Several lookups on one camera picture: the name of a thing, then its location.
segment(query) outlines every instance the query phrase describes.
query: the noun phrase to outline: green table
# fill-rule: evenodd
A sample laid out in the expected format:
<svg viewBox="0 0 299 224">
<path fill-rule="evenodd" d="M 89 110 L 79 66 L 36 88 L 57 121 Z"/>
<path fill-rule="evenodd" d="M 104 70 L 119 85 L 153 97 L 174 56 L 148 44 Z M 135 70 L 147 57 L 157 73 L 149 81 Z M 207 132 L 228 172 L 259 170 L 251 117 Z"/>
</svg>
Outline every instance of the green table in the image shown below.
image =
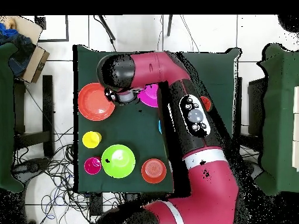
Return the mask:
<svg viewBox="0 0 299 224">
<path fill-rule="evenodd" d="M 13 73 L 8 59 L 18 49 L 12 43 L 0 45 L 0 188 L 13 193 L 24 186 L 11 175 L 13 163 L 15 112 L 13 109 Z"/>
<path fill-rule="evenodd" d="M 256 183 L 267 195 L 281 191 L 299 192 L 299 172 L 292 167 L 294 129 L 294 88 L 299 86 L 299 52 L 284 51 L 278 44 L 265 49 L 261 66 L 265 69 L 267 91 L 263 104 L 264 172 Z"/>
<path fill-rule="evenodd" d="M 78 90 L 85 85 L 97 82 L 96 66 L 101 58 L 109 54 L 124 52 L 97 52 L 81 45 L 78 51 Z M 224 54 L 184 53 L 193 64 L 204 82 L 214 104 L 218 109 L 228 131 L 232 131 L 232 104 L 234 99 L 235 60 L 239 49 L 234 48 Z M 158 129 L 158 109 L 142 103 L 116 106 L 112 115 L 103 121 L 90 121 L 78 113 L 78 191 L 84 192 L 172 192 L 173 182 L 168 160 L 165 154 L 162 135 Z M 97 131 L 102 141 L 95 149 L 83 146 L 82 137 L 88 131 Z M 109 177 L 102 169 L 96 175 L 84 170 L 84 162 L 92 156 L 100 156 L 113 144 L 128 146 L 135 154 L 136 166 L 127 177 L 116 179 Z M 166 167 L 165 179 L 159 184 L 149 184 L 141 176 L 141 166 L 150 158 L 161 159 Z"/>
</svg>

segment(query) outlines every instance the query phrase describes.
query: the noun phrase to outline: blue object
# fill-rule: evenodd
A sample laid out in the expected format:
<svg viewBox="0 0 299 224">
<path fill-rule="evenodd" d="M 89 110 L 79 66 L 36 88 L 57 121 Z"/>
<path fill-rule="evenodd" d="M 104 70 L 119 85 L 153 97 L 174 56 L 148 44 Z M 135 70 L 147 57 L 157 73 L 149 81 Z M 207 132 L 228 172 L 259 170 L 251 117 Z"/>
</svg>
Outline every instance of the blue object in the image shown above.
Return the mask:
<svg viewBox="0 0 299 224">
<path fill-rule="evenodd" d="M 16 34 L 18 34 L 18 31 L 15 29 L 6 29 L 4 24 L 0 23 L 0 31 L 2 32 L 2 35 L 7 37 L 12 37 Z"/>
<path fill-rule="evenodd" d="M 16 30 L 16 33 L 13 34 L 13 32 L 9 32 L 11 30 L 14 31 L 14 29 L 5 29 L 5 26 L 0 23 L 0 46 L 12 43 L 18 48 L 18 51 L 10 57 L 8 65 L 13 74 L 19 77 L 24 74 L 36 45 L 32 44 L 30 38 L 19 34 Z"/>
<path fill-rule="evenodd" d="M 162 134 L 161 121 L 159 120 L 159 132 Z"/>
</svg>

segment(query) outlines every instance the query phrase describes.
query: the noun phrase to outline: robot control buttons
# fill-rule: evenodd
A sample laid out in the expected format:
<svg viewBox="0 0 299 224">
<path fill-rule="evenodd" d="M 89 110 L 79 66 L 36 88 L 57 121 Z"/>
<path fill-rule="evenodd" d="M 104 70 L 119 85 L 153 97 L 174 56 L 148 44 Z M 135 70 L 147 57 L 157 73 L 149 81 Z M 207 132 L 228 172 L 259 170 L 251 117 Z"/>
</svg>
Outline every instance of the robot control buttons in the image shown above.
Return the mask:
<svg viewBox="0 0 299 224">
<path fill-rule="evenodd" d="M 179 107 L 190 135 L 203 138 L 210 134 L 211 127 L 208 123 L 205 106 L 200 99 L 192 94 L 185 95 L 181 98 Z"/>
<path fill-rule="evenodd" d="M 200 123 L 200 127 L 202 127 L 202 129 L 206 129 L 207 128 L 207 126 L 206 126 L 205 123 Z"/>
<path fill-rule="evenodd" d="M 194 131 L 197 131 L 197 130 L 199 129 L 199 126 L 198 126 L 197 124 L 193 124 L 193 125 L 192 125 L 192 129 L 193 129 Z"/>
<path fill-rule="evenodd" d="M 192 108 L 192 106 L 190 104 L 185 105 L 185 109 L 190 110 Z"/>
<path fill-rule="evenodd" d="M 192 109 L 188 113 L 188 120 L 192 123 L 200 123 L 203 120 L 203 113 L 199 109 Z"/>
</svg>

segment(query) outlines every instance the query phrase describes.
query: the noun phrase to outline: yellow cup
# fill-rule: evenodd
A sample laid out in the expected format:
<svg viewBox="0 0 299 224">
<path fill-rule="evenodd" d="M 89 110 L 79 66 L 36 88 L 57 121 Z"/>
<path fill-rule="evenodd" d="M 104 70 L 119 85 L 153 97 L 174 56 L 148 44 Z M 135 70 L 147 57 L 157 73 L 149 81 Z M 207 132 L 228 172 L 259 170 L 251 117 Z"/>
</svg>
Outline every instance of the yellow cup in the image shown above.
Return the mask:
<svg viewBox="0 0 299 224">
<path fill-rule="evenodd" d="M 89 131 L 85 133 L 82 138 L 82 142 L 84 146 L 89 149 L 93 149 L 97 147 L 101 140 L 102 140 L 101 134 L 96 131 Z"/>
</svg>

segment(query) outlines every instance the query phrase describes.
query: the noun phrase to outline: cardboard box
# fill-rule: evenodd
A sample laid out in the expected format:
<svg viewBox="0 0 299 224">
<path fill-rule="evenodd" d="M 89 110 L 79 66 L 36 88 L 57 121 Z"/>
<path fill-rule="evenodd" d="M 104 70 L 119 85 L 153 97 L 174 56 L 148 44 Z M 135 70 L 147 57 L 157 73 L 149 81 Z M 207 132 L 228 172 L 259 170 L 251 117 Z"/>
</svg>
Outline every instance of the cardboard box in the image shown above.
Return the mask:
<svg viewBox="0 0 299 224">
<path fill-rule="evenodd" d="M 20 16 L 0 16 L 0 22 L 4 23 L 6 18 L 13 18 L 16 22 L 16 30 L 20 34 L 29 37 L 34 45 L 37 44 L 40 34 L 43 31 L 39 25 Z M 21 79 L 29 83 L 36 83 L 49 55 L 50 54 L 46 50 L 36 45 L 33 55 L 28 63 L 27 69 L 25 70 L 25 73 Z"/>
</svg>

